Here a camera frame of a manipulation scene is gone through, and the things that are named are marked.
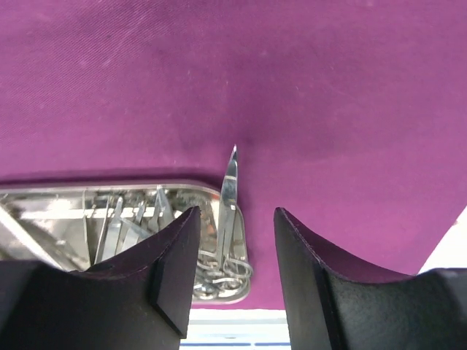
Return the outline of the purple cloth wrap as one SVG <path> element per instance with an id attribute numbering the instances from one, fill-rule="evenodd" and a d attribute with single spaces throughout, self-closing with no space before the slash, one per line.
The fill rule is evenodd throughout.
<path id="1" fill-rule="evenodd" d="M 3 1 L 1 182 L 192 178 L 415 274 L 466 206 L 464 1 Z"/>

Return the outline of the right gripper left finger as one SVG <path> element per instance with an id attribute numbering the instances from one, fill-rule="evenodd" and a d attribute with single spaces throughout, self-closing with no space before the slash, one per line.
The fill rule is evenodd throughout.
<path id="1" fill-rule="evenodd" d="M 188 331 L 199 207 L 86 271 L 1 263 L 3 349 L 178 349 Z"/>

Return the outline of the steel scissors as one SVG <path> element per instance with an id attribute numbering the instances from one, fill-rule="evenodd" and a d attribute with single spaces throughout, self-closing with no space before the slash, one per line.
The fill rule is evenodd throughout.
<path id="1" fill-rule="evenodd" d="M 219 271 L 237 281 L 247 281 L 252 276 L 248 263 L 244 218 L 238 204 L 238 150 L 234 146 L 220 189 L 215 248 L 199 249 L 199 266 L 208 271 Z"/>

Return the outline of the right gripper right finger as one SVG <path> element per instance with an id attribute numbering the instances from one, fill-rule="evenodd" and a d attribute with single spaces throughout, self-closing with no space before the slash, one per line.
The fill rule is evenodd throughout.
<path id="1" fill-rule="evenodd" d="M 365 261 L 274 212 L 292 349 L 464 349 L 466 270 L 416 276 Z"/>

